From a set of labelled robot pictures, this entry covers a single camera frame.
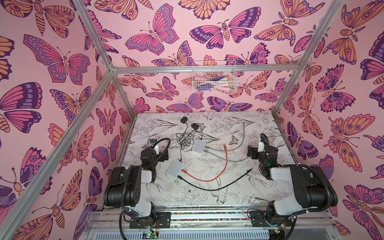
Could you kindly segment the white network switch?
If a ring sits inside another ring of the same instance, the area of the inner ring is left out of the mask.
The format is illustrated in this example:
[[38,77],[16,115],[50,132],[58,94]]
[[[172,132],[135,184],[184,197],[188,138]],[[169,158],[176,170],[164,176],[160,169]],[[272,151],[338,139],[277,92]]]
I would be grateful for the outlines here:
[[184,164],[180,161],[174,161],[170,168],[167,170],[166,174],[169,176],[169,177],[172,177],[174,179],[176,179],[180,172],[182,171],[184,167]]
[[196,140],[196,142],[194,143],[194,146],[192,148],[192,152],[194,154],[198,154],[198,155],[201,155],[205,149],[205,146],[206,146],[206,142],[203,141],[203,140]]

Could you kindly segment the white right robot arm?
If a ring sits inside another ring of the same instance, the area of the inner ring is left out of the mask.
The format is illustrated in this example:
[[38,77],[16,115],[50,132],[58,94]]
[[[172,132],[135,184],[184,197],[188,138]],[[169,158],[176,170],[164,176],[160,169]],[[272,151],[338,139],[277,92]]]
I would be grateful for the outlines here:
[[292,183],[294,193],[268,203],[266,217],[297,216],[311,212],[323,212],[338,204],[338,196],[318,166],[302,164],[281,165],[277,162],[278,148],[270,145],[267,135],[261,133],[258,147],[248,146],[247,156],[259,161],[259,171],[270,181]]

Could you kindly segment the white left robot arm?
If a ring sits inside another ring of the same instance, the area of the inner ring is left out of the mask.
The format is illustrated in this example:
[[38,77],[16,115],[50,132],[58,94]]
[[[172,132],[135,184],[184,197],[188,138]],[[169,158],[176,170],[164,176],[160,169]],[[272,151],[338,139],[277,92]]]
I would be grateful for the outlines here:
[[168,148],[171,139],[163,138],[142,150],[141,164],[129,167],[115,167],[107,184],[103,201],[106,207],[121,209],[135,220],[156,220],[154,204],[141,199],[144,184],[154,183],[159,162],[169,159]]

